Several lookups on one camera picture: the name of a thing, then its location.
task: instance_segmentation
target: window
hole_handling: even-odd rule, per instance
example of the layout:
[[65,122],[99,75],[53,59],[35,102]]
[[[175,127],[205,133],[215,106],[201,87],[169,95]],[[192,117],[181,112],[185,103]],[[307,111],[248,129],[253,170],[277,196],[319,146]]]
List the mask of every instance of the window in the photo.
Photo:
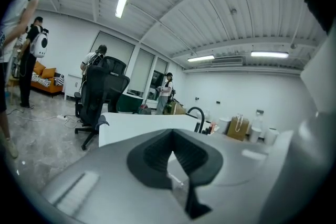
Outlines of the window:
[[128,65],[134,49],[132,44],[103,32],[99,32],[96,40],[93,43],[91,52],[96,51],[100,45],[106,45],[106,56],[117,58],[118,60]]
[[128,87],[128,93],[135,94],[139,97],[143,96],[146,88],[149,72],[152,67],[154,56],[144,50],[140,50],[135,61],[134,69],[131,76],[131,81]]
[[154,69],[154,74],[151,81],[151,86],[149,88],[148,99],[157,100],[159,93],[155,90],[158,86],[162,85],[164,80],[164,74],[167,68],[167,63],[161,59],[157,59],[156,66]]

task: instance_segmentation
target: box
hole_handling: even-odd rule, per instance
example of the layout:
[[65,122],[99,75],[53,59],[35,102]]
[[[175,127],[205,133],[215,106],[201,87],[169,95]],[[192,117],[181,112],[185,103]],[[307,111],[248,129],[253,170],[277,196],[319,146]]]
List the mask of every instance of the box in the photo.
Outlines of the box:
[[248,119],[243,118],[243,116],[232,117],[227,136],[243,141],[248,129],[248,124]]
[[171,109],[165,107],[164,115],[184,115],[186,113],[186,109],[184,109],[178,102],[171,102],[169,105],[171,105]]

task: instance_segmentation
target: white cabinet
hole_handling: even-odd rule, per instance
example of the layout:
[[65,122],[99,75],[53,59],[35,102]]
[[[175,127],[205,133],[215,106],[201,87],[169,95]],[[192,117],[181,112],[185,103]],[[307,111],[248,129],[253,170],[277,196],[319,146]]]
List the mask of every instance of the white cabinet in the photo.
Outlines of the white cabinet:
[[64,100],[67,96],[74,97],[75,92],[79,92],[80,85],[82,83],[82,76],[77,74],[68,74],[65,83]]

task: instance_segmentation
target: orange sofa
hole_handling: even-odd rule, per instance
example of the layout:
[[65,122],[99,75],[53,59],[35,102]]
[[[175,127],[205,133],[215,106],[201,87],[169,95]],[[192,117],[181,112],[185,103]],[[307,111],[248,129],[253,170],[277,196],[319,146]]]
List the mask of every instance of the orange sofa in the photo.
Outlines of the orange sofa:
[[54,93],[61,93],[63,90],[63,85],[55,86],[55,79],[49,79],[51,81],[50,85],[48,87],[43,86],[42,84],[32,81],[30,85],[36,89],[54,94]]
[[56,72],[56,68],[48,68],[36,61],[30,85],[50,94],[61,93],[64,76]]

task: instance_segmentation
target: desk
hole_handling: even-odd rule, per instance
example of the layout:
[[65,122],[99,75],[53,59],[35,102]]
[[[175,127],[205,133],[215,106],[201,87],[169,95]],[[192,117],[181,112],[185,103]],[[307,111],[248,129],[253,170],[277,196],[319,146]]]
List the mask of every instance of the desk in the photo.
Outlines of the desk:
[[137,113],[143,101],[142,97],[123,93],[117,103],[117,111]]
[[103,113],[107,124],[99,127],[99,147],[162,129],[195,130],[197,119],[187,115]]

